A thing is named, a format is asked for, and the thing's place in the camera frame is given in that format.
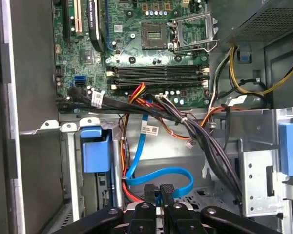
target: blue plastic latch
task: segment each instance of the blue plastic latch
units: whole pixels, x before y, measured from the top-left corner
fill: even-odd
[[[101,127],[83,128],[80,132],[83,143],[84,172],[107,172],[111,168],[111,137],[108,133],[103,136]]]
[[[293,176],[293,123],[279,125],[281,172]]]

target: cable tie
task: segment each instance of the cable tie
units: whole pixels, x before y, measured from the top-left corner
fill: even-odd
[[[180,120],[181,123],[183,123],[184,121],[187,121],[188,118],[187,117],[184,117],[182,120]]]

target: mounting hole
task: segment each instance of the mounting hole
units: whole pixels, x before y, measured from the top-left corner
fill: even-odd
[[[134,64],[136,62],[136,58],[134,56],[129,57],[129,63]]]
[[[180,55],[176,55],[174,59],[176,62],[181,62],[182,57]]]

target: black ram slot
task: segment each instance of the black ram slot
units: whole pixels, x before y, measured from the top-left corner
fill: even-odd
[[[62,13],[63,13],[63,36],[70,47],[70,16],[69,16],[69,0],[62,0]]]
[[[150,78],[150,79],[110,79],[109,85],[116,85],[119,90],[132,90],[141,83],[148,88],[197,87],[203,82],[202,78]]]
[[[198,66],[154,66],[154,67],[122,67],[112,68],[116,77],[171,77],[171,76],[197,76],[200,74]]]

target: pcie slot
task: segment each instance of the pcie slot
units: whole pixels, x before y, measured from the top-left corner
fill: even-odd
[[[62,2],[62,12],[63,12],[63,36],[64,40],[67,43],[67,46],[70,46],[70,17],[69,17],[69,0],[63,0]]]
[[[83,31],[81,0],[74,0],[74,11],[75,11],[75,31],[76,33],[80,33]]]
[[[194,76],[200,73],[197,66],[124,67],[113,68],[114,76],[120,78]]]
[[[202,78],[148,78],[148,79],[110,79],[111,89],[131,90],[139,84],[144,83],[148,88],[163,87],[192,87],[199,86],[204,80]]]

